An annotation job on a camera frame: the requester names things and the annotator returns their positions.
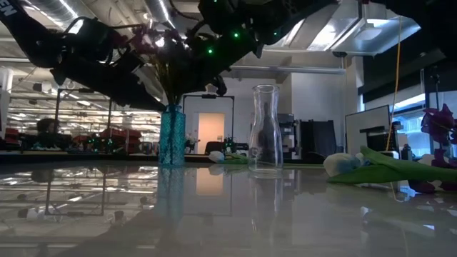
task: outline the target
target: blue vase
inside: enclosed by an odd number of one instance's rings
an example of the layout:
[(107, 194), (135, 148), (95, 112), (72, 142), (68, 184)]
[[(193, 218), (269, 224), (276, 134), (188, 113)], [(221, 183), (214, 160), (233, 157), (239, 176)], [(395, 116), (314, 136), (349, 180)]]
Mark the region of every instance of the blue vase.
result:
[(160, 125), (159, 165), (182, 166), (186, 150), (186, 114), (181, 107), (168, 105)]

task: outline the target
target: glass carafe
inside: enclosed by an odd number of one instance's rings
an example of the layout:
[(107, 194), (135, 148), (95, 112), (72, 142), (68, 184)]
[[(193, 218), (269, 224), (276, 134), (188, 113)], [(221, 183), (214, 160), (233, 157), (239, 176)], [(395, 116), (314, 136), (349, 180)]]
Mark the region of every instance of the glass carafe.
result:
[(248, 165), (251, 171), (274, 175), (282, 170), (283, 149), (278, 123), (279, 88), (258, 85), (254, 90), (256, 115), (249, 141)]

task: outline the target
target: purple flower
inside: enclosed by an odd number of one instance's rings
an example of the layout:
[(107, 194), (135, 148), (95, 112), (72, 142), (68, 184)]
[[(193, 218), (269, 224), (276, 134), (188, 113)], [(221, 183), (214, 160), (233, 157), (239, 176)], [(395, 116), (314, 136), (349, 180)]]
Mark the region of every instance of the purple flower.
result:
[[(452, 117), (452, 112), (446, 104), (443, 104), (441, 111), (438, 109), (426, 109), (426, 114), (422, 119), (422, 132), (430, 134), (432, 139), (444, 146), (449, 145), (449, 131), (454, 129), (456, 121)], [(454, 142), (457, 143), (457, 138), (453, 136)]]

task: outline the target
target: column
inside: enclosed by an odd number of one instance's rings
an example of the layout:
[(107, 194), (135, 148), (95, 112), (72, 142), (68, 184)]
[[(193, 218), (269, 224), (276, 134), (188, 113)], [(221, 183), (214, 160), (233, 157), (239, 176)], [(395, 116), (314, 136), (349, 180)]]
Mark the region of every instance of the column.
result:
[(5, 68), (0, 69), (0, 138), (5, 138), (13, 76), (13, 70)]

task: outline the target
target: glossy tabletop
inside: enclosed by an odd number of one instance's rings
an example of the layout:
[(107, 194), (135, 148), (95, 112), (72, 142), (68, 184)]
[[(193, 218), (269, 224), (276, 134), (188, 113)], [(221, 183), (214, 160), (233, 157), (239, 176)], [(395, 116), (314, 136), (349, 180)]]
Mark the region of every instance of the glossy tabletop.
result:
[(457, 196), (328, 184), (322, 168), (0, 169), (0, 256), (457, 256)]

